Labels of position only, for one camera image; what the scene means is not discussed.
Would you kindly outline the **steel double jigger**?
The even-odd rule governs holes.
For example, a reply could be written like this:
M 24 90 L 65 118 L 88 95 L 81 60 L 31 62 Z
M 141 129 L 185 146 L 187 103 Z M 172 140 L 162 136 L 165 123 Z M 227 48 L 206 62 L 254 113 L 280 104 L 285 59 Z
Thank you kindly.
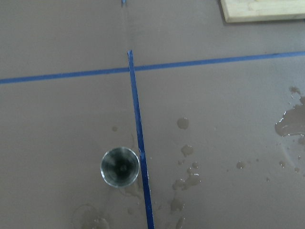
M 136 153 L 127 147 L 107 151 L 101 160 L 101 176 L 111 187 L 122 188 L 132 185 L 138 177 L 140 161 Z

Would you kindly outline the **bamboo cutting board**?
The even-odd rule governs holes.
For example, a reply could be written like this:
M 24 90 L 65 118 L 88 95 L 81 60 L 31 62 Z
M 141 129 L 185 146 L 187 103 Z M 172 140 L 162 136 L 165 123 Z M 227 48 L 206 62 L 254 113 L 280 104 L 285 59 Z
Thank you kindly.
M 220 3 L 227 23 L 305 18 L 303 0 L 222 0 Z

